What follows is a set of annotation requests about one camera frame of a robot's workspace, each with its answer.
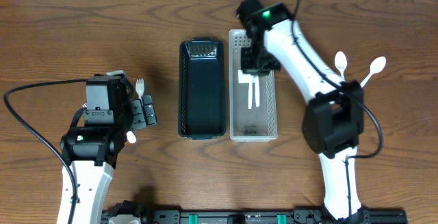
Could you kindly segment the white plastic fork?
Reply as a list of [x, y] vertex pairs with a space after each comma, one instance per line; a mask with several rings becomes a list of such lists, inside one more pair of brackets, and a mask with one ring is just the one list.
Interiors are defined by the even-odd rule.
[[145, 83], [143, 78], [139, 78], [136, 80], [136, 93], [138, 95], [138, 99], [141, 99], [145, 91]]

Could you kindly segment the clear plastic basket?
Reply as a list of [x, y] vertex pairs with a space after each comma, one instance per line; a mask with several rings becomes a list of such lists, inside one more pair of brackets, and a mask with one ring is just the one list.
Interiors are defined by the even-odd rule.
[[251, 39], [243, 29], [229, 31], [229, 106], [230, 138], [235, 142], [268, 142], [278, 138], [276, 119], [276, 93], [274, 73], [261, 76], [260, 106], [255, 105], [253, 81], [253, 104], [248, 109], [248, 84], [239, 84], [237, 72], [241, 70], [241, 49], [249, 47]]

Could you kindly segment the dark green plastic basket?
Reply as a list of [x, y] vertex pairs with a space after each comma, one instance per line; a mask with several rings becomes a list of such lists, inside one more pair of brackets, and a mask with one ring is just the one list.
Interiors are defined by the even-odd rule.
[[193, 38], [179, 45], [178, 133], [209, 140], [226, 132], [224, 49], [219, 40]]

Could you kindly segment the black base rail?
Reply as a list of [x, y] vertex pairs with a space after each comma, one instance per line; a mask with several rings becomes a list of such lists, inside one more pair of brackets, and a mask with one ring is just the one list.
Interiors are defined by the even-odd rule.
[[351, 217], [335, 219], [324, 208], [296, 208], [290, 211], [180, 211], [152, 210], [130, 201], [117, 203], [101, 215], [101, 224], [408, 224], [404, 210], [362, 209]]

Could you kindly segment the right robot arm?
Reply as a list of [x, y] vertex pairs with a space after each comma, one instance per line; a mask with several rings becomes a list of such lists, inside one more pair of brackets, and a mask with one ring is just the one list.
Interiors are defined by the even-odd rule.
[[243, 73], [286, 70], [307, 104], [302, 134], [321, 161], [324, 207], [334, 221], [355, 221], [361, 209], [353, 157], [363, 132], [362, 87], [345, 82], [324, 62], [284, 3], [265, 8], [259, 0], [245, 0], [236, 15], [250, 39], [241, 53]]

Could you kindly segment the white plastic spoon group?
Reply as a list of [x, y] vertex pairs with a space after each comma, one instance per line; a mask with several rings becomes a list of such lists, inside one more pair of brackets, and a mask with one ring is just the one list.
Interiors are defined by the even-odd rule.
[[135, 133], [133, 131], [128, 131], [126, 133], [126, 137], [127, 137], [127, 141], [130, 144], [135, 144], [137, 142], [137, 136], [135, 135]]

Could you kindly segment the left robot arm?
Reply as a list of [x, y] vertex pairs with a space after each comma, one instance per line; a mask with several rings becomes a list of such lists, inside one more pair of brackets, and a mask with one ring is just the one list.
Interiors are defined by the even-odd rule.
[[61, 139], [63, 188], [58, 223], [99, 223], [118, 154], [134, 143], [135, 130], [155, 125], [149, 95], [133, 98], [122, 70], [86, 82], [86, 106], [79, 109]]

